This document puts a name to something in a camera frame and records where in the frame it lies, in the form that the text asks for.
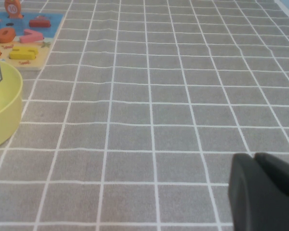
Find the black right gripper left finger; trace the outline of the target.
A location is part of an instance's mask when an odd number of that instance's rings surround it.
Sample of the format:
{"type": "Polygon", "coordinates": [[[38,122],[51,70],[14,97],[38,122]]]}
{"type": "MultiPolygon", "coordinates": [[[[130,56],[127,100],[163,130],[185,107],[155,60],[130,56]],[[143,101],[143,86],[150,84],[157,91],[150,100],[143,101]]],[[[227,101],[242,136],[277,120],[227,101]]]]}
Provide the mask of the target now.
{"type": "Polygon", "coordinates": [[[289,231],[289,197],[248,154],[232,159],[228,197],[236,231],[289,231]]]}

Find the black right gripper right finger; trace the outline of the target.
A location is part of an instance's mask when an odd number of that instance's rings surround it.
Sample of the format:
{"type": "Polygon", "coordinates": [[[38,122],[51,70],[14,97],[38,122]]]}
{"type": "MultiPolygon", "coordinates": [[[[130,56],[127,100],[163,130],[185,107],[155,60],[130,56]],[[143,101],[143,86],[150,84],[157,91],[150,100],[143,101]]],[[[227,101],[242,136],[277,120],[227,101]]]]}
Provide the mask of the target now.
{"type": "Polygon", "coordinates": [[[261,166],[273,184],[289,197],[289,163],[268,153],[256,153],[254,160],[261,166]]]}

